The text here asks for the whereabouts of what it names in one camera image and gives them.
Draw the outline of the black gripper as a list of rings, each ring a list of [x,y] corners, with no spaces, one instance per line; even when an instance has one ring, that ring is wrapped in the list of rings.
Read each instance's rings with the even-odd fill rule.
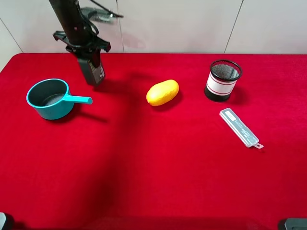
[[[53,34],[53,37],[56,41],[60,40],[63,43],[66,44],[66,50],[74,55],[78,52],[85,52],[85,51],[91,51],[94,52],[95,50],[102,49],[105,52],[109,52],[111,49],[111,43],[108,41],[105,41],[98,37],[97,35],[92,35],[92,38],[89,39],[88,42],[86,42],[84,45],[73,45],[67,38],[64,31],[56,31]]]

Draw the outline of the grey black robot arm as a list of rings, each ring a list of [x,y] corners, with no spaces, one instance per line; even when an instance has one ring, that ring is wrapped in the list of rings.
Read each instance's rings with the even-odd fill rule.
[[[97,27],[82,13],[77,0],[51,0],[50,4],[63,28],[54,32],[53,37],[65,43],[68,52],[81,56],[110,51],[111,44],[98,37]]]

